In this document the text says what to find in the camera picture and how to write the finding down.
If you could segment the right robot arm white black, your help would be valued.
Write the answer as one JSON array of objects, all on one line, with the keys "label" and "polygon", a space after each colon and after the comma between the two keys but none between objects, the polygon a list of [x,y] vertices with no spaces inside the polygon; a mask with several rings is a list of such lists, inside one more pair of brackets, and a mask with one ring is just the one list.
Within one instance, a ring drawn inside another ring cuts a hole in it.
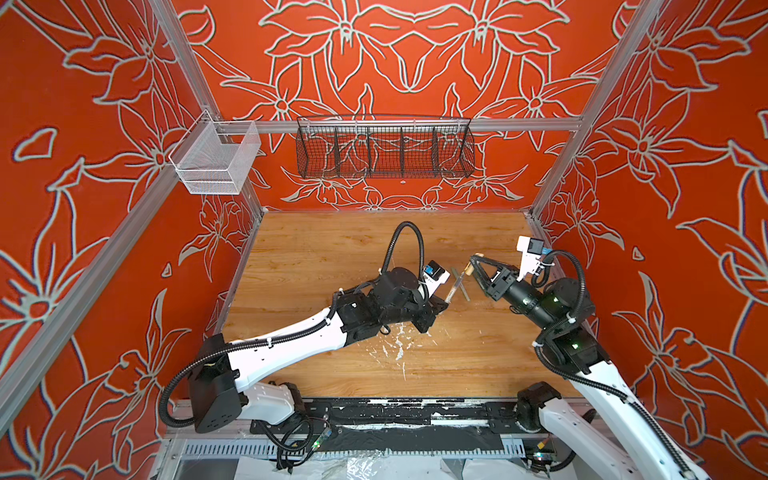
[{"label": "right robot arm white black", "polygon": [[583,395],[612,435],[600,433],[547,383],[519,392],[523,427],[553,434],[601,479],[708,478],[632,393],[585,328],[595,305],[579,260],[552,250],[532,261],[532,281],[526,281],[522,268],[481,254],[471,256],[469,266],[489,298],[505,300],[512,312],[539,327],[533,342],[538,360]]}]

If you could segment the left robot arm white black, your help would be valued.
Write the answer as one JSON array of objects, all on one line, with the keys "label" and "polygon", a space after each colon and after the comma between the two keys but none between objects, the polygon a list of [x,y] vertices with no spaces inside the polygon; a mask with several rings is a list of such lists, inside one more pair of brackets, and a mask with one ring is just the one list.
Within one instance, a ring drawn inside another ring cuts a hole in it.
[{"label": "left robot arm white black", "polygon": [[266,378],[309,357],[336,351],[412,324],[427,332],[447,304],[436,294],[450,278],[429,262],[420,275],[396,267],[377,279],[334,293],[332,303],[306,320],[263,337],[232,342],[217,334],[204,341],[188,381],[192,423],[209,433],[237,419],[279,425],[301,410],[292,385]]}]

